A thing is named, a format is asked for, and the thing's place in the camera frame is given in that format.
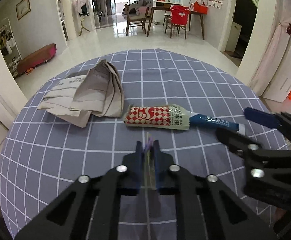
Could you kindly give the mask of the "purple grid tablecloth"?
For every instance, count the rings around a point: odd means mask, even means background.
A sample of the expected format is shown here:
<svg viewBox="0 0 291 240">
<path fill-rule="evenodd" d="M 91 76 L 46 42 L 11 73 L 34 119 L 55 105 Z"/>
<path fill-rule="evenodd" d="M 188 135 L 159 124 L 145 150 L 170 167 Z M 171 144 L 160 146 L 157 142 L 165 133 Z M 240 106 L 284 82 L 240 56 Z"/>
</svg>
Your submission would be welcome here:
<svg viewBox="0 0 291 240">
<path fill-rule="evenodd" d="M 223 70 L 197 59 L 163 49 L 126 50 L 105 56 L 118 70 L 125 107 L 172 105 L 244 124 L 248 137 L 265 148 L 286 148 L 274 129 L 247 121 L 247 107 L 265 110 L 250 88 Z M 67 188 L 78 176 L 102 176 L 119 165 L 124 155 L 148 137 L 192 174 L 217 175 L 268 226 L 275 208 L 243 193 L 242 159 L 218 142 L 213 131 L 128 127 L 122 119 L 90 117 L 80 128 L 37 106 L 62 78 L 94 67 L 91 59 L 54 74 L 25 104 L 13 122 L 0 157 L 0 205 L 12 236 Z"/>
</svg>

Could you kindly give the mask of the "blue white tube packet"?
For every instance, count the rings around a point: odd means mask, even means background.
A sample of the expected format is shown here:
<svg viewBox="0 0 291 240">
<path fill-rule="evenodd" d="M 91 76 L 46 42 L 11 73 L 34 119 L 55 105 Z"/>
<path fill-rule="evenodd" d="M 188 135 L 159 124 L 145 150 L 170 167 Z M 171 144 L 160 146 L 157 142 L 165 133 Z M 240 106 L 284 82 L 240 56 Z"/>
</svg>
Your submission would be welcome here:
<svg viewBox="0 0 291 240">
<path fill-rule="evenodd" d="M 230 131 L 234 131 L 242 135 L 245 135 L 244 124 L 230 122 L 223 119 L 214 118 L 211 116 L 198 114 L 194 112 L 188 112 L 188 113 L 189 113 L 190 126 L 205 127 L 205 128 L 211 128 L 211 129 L 226 128 L 226 129 L 229 129 Z"/>
</svg>

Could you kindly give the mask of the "red checkered snack packet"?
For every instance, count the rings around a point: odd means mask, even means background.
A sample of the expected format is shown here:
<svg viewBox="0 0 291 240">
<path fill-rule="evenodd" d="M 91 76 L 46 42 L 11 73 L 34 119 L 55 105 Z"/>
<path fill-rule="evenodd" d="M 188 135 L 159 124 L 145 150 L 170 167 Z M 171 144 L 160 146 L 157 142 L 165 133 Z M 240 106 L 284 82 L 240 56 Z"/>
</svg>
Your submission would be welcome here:
<svg viewBox="0 0 291 240">
<path fill-rule="evenodd" d="M 124 123 L 127 126 L 187 131 L 189 119 L 189 112 L 179 105 L 131 106 L 124 116 Z"/>
</svg>

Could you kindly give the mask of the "white open door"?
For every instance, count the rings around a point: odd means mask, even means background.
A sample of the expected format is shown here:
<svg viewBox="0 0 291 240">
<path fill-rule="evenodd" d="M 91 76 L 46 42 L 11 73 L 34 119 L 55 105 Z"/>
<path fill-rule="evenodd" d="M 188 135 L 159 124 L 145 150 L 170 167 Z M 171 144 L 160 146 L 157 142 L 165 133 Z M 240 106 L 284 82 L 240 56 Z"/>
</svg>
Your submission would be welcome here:
<svg viewBox="0 0 291 240">
<path fill-rule="evenodd" d="M 291 36 L 283 58 L 262 97 L 283 102 L 291 92 Z"/>
</svg>

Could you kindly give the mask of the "crumpled newspaper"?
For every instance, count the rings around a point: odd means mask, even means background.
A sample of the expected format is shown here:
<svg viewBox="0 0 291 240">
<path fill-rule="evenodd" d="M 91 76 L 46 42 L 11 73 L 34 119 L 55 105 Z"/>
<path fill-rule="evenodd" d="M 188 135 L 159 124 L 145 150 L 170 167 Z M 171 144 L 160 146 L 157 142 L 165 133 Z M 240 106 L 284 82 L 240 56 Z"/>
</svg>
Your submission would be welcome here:
<svg viewBox="0 0 291 240">
<path fill-rule="evenodd" d="M 95 67 L 67 75 L 41 100 L 37 109 L 86 127 L 90 115 L 120 118 L 124 89 L 117 68 L 107 60 Z"/>
</svg>

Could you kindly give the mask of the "pink door curtain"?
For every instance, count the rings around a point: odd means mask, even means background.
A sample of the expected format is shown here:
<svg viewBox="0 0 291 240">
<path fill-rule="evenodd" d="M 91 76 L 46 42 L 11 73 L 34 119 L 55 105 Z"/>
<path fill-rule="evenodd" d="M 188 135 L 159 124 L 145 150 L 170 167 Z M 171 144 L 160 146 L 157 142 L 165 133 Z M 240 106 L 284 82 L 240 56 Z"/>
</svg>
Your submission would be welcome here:
<svg viewBox="0 0 291 240">
<path fill-rule="evenodd" d="M 274 31 L 259 67 L 250 83 L 250 88 L 261 96 L 274 77 L 291 36 L 291 16 L 284 16 Z"/>
</svg>

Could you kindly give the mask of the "brown pink bench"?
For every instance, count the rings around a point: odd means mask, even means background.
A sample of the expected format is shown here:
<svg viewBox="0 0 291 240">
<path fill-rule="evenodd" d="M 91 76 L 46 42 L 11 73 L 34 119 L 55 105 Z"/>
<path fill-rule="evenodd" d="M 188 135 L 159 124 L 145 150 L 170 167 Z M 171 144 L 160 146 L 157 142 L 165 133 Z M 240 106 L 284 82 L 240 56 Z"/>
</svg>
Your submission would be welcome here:
<svg viewBox="0 0 291 240">
<path fill-rule="evenodd" d="M 56 55 L 56 51 L 57 51 L 56 44 L 51 43 L 29 54 L 27 57 L 22 59 L 17 65 L 18 75 L 22 75 L 30 68 L 35 68 L 39 64 L 51 60 Z"/>
</svg>

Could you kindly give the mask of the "red basket on table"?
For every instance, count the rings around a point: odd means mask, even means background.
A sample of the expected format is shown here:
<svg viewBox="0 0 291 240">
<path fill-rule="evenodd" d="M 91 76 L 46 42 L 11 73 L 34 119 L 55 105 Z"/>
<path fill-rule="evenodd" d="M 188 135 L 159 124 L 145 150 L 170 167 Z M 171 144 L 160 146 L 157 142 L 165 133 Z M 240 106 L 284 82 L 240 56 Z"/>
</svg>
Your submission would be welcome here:
<svg viewBox="0 0 291 240">
<path fill-rule="evenodd" d="M 193 4 L 193 11 L 198 12 L 199 14 L 206 15 L 208 12 L 208 7 L 205 5 L 205 3 L 200 4 L 198 1 L 196 1 Z"/>
</svg>

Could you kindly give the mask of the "chair with red cover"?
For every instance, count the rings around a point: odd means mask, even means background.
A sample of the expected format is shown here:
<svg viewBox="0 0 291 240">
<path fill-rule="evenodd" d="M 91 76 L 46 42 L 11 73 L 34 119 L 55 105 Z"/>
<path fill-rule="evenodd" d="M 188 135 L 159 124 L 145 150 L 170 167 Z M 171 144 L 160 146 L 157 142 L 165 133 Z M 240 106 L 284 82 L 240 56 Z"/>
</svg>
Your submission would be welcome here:
<svg viewBox="0 0 291 240">
<path fill-rule="evenodd" d="M 170 29 L 170 38 L 172 38 L 173 29 L 176 28 L 178 34 L 180 29 L 184 30 L 184 38 L 187 39 L 187 23 L 190 15 L 190 9 L 182 5 L 171 5 L 170 7 L 171 16 L 167 19 L 165 24 L 165 33 L 167 28 Z"/>
</svg>

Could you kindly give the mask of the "wooden dining chair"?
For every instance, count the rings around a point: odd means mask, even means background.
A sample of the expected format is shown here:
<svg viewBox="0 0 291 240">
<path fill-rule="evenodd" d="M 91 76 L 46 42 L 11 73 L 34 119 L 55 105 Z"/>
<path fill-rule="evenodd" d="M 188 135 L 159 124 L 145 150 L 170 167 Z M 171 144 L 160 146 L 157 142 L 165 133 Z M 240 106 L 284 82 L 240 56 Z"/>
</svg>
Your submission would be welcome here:
<svg viewBox="0 0 291 240">
<path fill-rule="evenodd" d="M 129 14 L 129 6 L 126 4 L 125 5 L 125 14 L 126 14 L 126 19 L 127 19 L 127 25 L 126 25 L 126 36 L 129 35 L 129 29 L 132 27 L 142 27 L 142 31 L 146 34 L 146 19 L 148 16 L 148 11 L 149 8 L 146 8 L 145 14 L 144 15 L 137 15 L 137 16 L 130 16 Z"/>
</svg>

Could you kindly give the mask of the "coat rack with clothes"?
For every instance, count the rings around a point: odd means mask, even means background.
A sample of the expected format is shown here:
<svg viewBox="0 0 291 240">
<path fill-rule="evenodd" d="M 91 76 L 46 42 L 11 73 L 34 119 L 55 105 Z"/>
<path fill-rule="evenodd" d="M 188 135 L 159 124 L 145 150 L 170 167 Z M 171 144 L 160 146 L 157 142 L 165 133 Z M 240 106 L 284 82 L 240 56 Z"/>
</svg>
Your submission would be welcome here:
<svg viewBox="0 0 291 240">
<path fill-rule="evenodd" d="M 74 9 L 79 15 L 79 20 L 80 20 L 79 35 L 81 36 L 83 30 L 90 32 L 90 30 L 84 26 L 85 17 L 89 16 L 88 8 L 87 8 L 87 0 L 73 0 L 73 5 L 74 5 Z"/>
</svg>

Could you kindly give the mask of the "wooden dining table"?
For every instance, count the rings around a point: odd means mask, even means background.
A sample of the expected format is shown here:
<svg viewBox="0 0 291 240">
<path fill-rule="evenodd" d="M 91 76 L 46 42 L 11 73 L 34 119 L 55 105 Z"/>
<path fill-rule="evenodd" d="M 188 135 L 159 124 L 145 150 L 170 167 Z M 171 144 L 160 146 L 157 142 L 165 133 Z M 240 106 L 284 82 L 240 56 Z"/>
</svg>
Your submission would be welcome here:
<svg viewBox="0 0 291 240">
<path fill-rule="evenodd" d="M 146 35 L 149 36 L 150 34 L 150 28 L 151 24 L 153 21 L 153 16 L 154 16 L 154 11 L 170 11 L 171 15 L 167 19 L 167 22 L 165 23 L 165 28 L 167 27 L 170 28 L 170 38 L 172 37 L 172 32 L 173 28 L 176 27 L 178 29 L 183 29 L 184 30 L 184 38 L 187 38 L 187 25 L 190 25 L 191 21 L 191 16 L 192 15 L 199 15 L 200 16 L 200 21 L 201 21 L 201 34 L 202 34 L 202 39 L 205 39 L 205 33 L 204 33 L 204 21 L 203 21 L 203 15 L 206 15 L 208 12 L 208 8 L 199 5 L 197 7 L 199 10 L 190 10 L 188 7 L 184 7 L 181 5 L 171 5 L 169 8 L 163 7 L 163 6 L 155 6 L 155 7 L 150 7 L 150 20 L 148 23 L 148 29 L 146 31 Z"/>
</svg>

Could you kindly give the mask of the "framed wall picture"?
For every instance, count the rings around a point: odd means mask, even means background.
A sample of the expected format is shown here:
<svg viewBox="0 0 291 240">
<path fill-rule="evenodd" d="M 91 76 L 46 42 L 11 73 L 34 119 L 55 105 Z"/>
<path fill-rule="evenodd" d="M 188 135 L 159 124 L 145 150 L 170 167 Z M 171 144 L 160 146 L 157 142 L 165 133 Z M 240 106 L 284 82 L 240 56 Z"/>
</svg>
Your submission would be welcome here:
<svg viewBox="0 0 291 240">
<path fill-rule="evenodd" d="M 20 20 L 22 17 L 24 17 L 30 11 L 31 11 L 30 0 L 21 0 L 21 2 L 19 2 L 16 5 L 17 19 Z"/>
</svg>

